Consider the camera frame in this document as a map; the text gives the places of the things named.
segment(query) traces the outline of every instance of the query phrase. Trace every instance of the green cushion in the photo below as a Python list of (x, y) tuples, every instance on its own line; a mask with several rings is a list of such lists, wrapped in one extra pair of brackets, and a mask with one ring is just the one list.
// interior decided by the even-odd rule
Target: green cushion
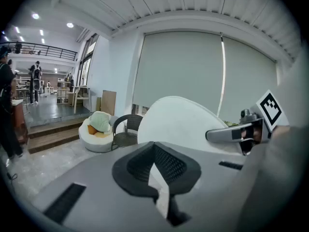
[(108, 132), (111, 130), (109, 116), (103, 112), (94, 112), (89, 117), (89, 124), (100, 132)]

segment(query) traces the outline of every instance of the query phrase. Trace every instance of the ceiling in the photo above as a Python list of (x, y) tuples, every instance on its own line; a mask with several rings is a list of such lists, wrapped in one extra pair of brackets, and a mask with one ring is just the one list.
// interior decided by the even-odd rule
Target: ceiling
[[(50, 4), (51, 0), (26, 0), (21, 4), (5, 30), (9, 40), (20, 41), (19, 36), (22, 36), (26, 42), (41, 44), (41, 38), (44, 38), (45, 43), (50, 45), (49, 42), (54, 43), (53, 38), (57, 34), (74, 43), (84, 28), (78, 25), (68, 28), (67, 23), (71, 21), (53, 11)], [(32, 14), (38, 14), (40, 18), (34, 19)], [(20, 34), (15, 31), (15, 27), (19, 28)], [(44, 37), (40, 35), (40, 29), (44, 31)]]
[(292, 59), (301, 46), (299, 27), (280, 0), (52, 0), (52, 6), (64, 13), (69, 11), (72, 17), (82, 13), (88, 24), (111, 32), (154, 14), (178, 10), (211, 12), (258, 29)]

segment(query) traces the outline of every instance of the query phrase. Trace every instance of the round white sofa chair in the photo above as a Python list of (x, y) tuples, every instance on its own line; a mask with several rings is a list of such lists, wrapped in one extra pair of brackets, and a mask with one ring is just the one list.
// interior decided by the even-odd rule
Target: round white sofa chair
[[(79, 127), (78, 129), (78, 134), (79, 138), (81, 140), (82, 145), (93, 152), (98, 152), (98, 153), (103, 153), (103, 152), (108, 152), (111, 150), (111, 145), (112, 145), (112, 126), (116, 119), (118, 118), (117, 116), (112, 116), (110, 114), (109, 119), (110, 119), (110, 125), (111, 125), (111, 130), (107, 132), (106, 134), (109, 134), (108, 136), (104, 138), (99, 138), (96, 137), (95, 135), (91, 135), (88, 132), (88, 125), (89, 125), (89, 119), (85, 119), (83, 124)], [(117, 133), (123, 132), (124, 131), (124, 124), (118, 125), (117, 127)]]
[(213, 153), (242, 155), (239, 144), (211, 143), (205, 132), (227, 125), (202, 105), (179, 96), (157, 100), (140, 123), (138, 143), (167, 142)]

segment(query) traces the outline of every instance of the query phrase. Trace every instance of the window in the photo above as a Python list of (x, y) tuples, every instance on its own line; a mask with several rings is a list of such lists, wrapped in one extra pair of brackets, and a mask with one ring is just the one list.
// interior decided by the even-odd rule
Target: window
[(85, 44), (77, 76), (79, 86), (87, 85), (90, 62), (97, 41), (98, 34), (95, 33)]

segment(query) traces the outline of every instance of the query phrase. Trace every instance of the railing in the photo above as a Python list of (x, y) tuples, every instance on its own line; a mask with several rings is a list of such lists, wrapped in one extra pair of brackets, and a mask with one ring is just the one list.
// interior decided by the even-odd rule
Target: railing
[(77, 52), (67, 49), (62, 49), (50, 45), (34, 44), (25, 42), (5, 42), (0, 43), (0, 47), (6, 46), (11, 49), (12, 53), (16, 54), (33, 54), (55, 58), (64, 58), (75, 61)]

